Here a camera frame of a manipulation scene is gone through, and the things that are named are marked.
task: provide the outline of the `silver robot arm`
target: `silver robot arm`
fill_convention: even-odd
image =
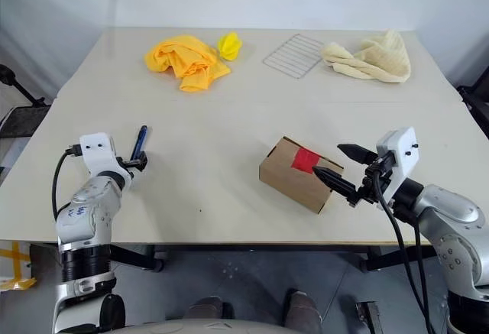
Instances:
[[[83,156],[91,177],[56,217],[63,283],[57,286],[53,333],[104,332],[125,324],[124,302],[112,294],[112,220],[131,185],[131,167],[143,170],[147,159],[141,152],[124,162],[104,133],[82,136],[71,150]]]
[[[481,209],[463,196],[407,178],[419,158],[412,128],[387,133],[377,143],[377,153],[356,144],[338,147],[352,160],[368,165],[362,185],[356,189],[324,167],[313,168],[316,176],[351,206],[362,199],[379,203],[374,187],[378,178],[393,216],[416,223],[438,253],[449,289],[449,332],[489,332],[489,226]]]
[[[469,199],[435,185],[423,189],[413,211],[443,266],[449,330],[489,331],[489,226],[484,213]]]

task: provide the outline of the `white table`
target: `white table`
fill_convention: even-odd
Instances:
[[[402,85],[352,79],[319,63],[302,79],[261,61],[297,31],[238,30],[244,46],[232,73],[210,90],[185,93],[168,73],[150,73],[145,52],[166,37],[195,34],[214,44],[226,30],[106,31],[0,188],[0,238],[55,241],[50,188],[56,163],[80,135],[105,131],[128,157],[138,129],[151,128],[147,169],[124,195],[113,242],[165,244],[393,244],[384,212],[352,209],[333,194],[319,216],[258,179],[258,165],[283,135],[345,166],[357,185],[364,166],[336,148],[374,149],[385,132],[412,125],[420,183],[436,183],[489,211],[489,141],[414,33],[403,33],[413,74]],[[355,50],[368,32],[304,31]],[[58,204],[86,180],[81,157],[61,170]],[[401,224],[411,242],[411,228]]]

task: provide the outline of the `white wall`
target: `white wall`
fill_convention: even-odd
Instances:
[[[55,96],[107,26],[417,30],[449,80],[489,65],[489,0],[0,0],[0,46]]]

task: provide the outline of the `table leg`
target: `table leg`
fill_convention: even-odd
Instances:
[[[409,261],[416,260],[416,246],[406,248],[406,252]],[[421,246],[421,252],[423,258],[436,256],[436,251],[432,246]],[[385,255],[369,255],[367,260],[361,262],[360,267],[363,271],[378,271],[382,268],[392,267],[402,263],[402,255],[400,250],[397,250]]]
[[[147,246],[146,254],[139,254],[126,248],[110,245],[110,260],[148,271],[161,271],[164,267],[163,260],[154,258],[154,245]]]

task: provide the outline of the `black chair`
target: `black chair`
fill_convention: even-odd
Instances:
[[[0,138],[31,137],[49,111],[50,105],[44,102],[44,97],[35,99],[15,79],[15,73],[2,64],[0,64],[0,82],[15,87],[32,104],[16,107],[0,121]]]
[[[459,86],[457,91],[468,111],[489,139],[489,67],[472,86]]]

